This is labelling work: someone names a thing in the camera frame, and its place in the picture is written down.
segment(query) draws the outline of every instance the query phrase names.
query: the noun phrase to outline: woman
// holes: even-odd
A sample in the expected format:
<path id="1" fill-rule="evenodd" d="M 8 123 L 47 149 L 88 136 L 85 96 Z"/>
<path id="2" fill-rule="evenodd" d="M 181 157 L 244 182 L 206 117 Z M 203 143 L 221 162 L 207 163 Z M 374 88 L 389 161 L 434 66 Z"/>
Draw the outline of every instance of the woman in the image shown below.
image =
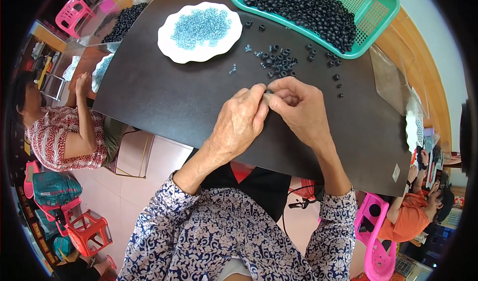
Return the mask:
<path id="1" fill-rule="evenodd" d="M 357 204 L 330 135 L 322 93 L 292 77 L 273 81 L 269 90 L 275 93 L 264 93 L 263 84 L 244 88 L 224 103 L 210 138 L 140 214 L 118 280 L 350 278 Z M 212 179 L 223 183 L 217 169 L 229 166 L 260 134 L 269 107 L 311 147 L 325 179 L 322 221 L 305 256 L 279 229 L 261 195 L 252 199 L 237 187 L 211 186 Z M 267 189 L 262 194 L 268 195 Z"/>

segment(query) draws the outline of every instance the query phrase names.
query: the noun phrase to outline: red plastic stool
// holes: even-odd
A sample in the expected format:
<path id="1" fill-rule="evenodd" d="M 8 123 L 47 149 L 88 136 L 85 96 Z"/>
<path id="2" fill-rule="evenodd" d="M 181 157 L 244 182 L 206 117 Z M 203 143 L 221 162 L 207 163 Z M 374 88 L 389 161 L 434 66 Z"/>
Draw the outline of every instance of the red plastic stool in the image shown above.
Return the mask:
<path id="1" fill-rule="evenodd" d="M 81 6 L 81 9 L 78 11 L 75 7 Z M 83 0 L 69 0 L 63 8 L 60 10 L 58 15 L 55 18 L 55 22 L 60 29 L 70 34 L 75 38 L 80 38 L 80 35 L 76 33 L 75 27 L 84 16 L 96 16 L 88 7 L 87 3 Z"/>
<path id="2" fill-rule="evenodd" d="M 75 227 L 77 222 L 81 221 L 81 225 Z M 76 218 L 75 221 L 70 223 L 68 227 L 68 235 L 73 243 L 73 246 L 81 253 L 81 255 L 88 257 L 98 253 L 100 250 L 105 248 L 107 245 L 113 243 L 108 239 L 106 235 L 106 227 L 108 226 L 108 222 L 105 218 L 101 217 L 99 219 L 94 218 L 91 216 L 90 210 L 88 209 L 84 214 L 80 217 Z M 98 242 L 95 237 L 100 236 L 103 244 Z M 88 241 L 92 240 L 94 243 L 99 245 L 99 248 L 95 250 L 91 250 L 88 248 Z"/>

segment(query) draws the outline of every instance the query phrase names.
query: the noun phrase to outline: teal basket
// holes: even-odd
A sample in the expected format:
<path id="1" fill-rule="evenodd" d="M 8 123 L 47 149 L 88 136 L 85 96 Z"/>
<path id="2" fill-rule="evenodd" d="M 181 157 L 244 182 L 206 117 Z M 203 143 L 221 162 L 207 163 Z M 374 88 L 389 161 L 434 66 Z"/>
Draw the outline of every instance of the teal basket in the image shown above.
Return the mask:
<path id="1" fill-rule="evenodd" d="M 352 46 L 352 51 L 341 54 L 340 51 L 334 48 L 330 43 L 321 39 L 316 32 L 296 26 L 294 22 L 288 21 L 275 13 L 260 11 L 255 7 L 246 6 L 243 0 L 231 1 L 244 11 L 266 17 L 307 36 L 344 59 L 356 59 L 363 55 L 400 10 L 399 0 L 340 0 L 350 12 L 355 14 L 355 25 L 357 26 L 357 37 Z"/>

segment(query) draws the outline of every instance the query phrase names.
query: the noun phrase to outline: dark table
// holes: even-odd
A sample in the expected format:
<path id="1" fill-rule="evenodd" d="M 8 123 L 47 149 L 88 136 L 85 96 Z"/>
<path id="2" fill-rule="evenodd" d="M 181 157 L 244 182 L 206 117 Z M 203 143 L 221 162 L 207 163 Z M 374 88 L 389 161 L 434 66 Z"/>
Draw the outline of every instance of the dark table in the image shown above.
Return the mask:
<path id="1" fill-rule="evenodd" d="M 157 32 L 168 15 L 185 5 L 209 1 L 224 3 L 237 11 L 244 23 L 241 38 L 223 55 L 204 63 L 177 64 L 157 46 Z M 260 32 L 260 24 L 267 26 Z M 154 0 L 129 30 L 106 71 L 93 109 L 129 125 L 199 148 L 211 134 L 223 103 L 243 87 L 268 84 L 254 51 L 267 51 L 278 44 L 292 50 L 297 78 L 324 93 L 327 117 L 338 155 L 355 189 L 401 196 L 411 155 L 405 141 L 405 119 L 376 91 L 370 55 L 343 60 L 328 69 L 326 50 L 306 60 L 305 45 L 312 41 L 284 26 L 243 12 L 230 0 Z M 245 53 L 249 44 L 252 52 Z M 237 72 L 229 74 L 232 64 Z M 341 89 L 332 76 L 340 74 Z M 237 161 L 323 182 L 312 151 L 290 131 L 281 117 L 270 112 L 263 132 Z M 401 169 L 398 181 L 392 173 Z"/>

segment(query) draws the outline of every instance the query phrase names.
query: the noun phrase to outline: sticker on table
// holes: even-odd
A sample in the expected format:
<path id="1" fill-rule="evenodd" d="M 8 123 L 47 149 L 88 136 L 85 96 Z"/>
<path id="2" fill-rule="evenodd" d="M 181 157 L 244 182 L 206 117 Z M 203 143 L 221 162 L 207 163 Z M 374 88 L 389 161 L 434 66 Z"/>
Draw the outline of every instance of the sticker on table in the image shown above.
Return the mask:
<path id="1" fill-rule="evenodd" d="M 393 170 L 393 174 L 391 175 L 394 182 L 397 182 L 399 175 L 400 175 L 400 168 L 398 167 L 398 164 L 395 164 L 395 169 Z"/>

